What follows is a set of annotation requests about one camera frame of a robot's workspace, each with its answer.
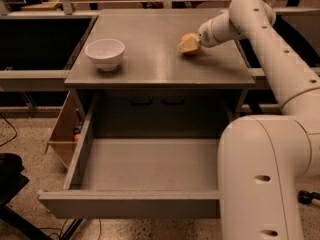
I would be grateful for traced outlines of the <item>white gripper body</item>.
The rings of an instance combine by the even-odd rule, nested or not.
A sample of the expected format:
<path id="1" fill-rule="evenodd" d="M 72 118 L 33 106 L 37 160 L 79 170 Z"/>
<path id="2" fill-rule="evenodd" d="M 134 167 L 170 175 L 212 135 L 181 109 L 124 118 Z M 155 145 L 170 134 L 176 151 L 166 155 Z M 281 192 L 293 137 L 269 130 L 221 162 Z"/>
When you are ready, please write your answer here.
<path id="1" fill-rule="evenodd" d="M 220 44 L 213 34 L 212 23 L 213 20 L 209 20 L 203 23 L 198 30 L 201 44 L 206 48 L 212 48 Z"/>

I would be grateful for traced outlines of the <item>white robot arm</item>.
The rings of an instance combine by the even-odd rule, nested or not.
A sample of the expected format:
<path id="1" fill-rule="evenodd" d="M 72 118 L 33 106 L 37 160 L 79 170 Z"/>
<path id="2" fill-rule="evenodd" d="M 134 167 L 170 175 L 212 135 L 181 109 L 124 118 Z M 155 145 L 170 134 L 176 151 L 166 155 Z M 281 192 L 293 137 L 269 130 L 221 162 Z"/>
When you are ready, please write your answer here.
<path id="1" fill-rule="evenodd" d="M 223 240 L 304 240 L 295 181 L 320 168 L 320 79 L 274 30 L 275 18 L 263 0 L 232 0 L 178 46 L 186 54 L 247 39 L 281 110 L 241 117 L 223 131 L 217 155 Z"/>

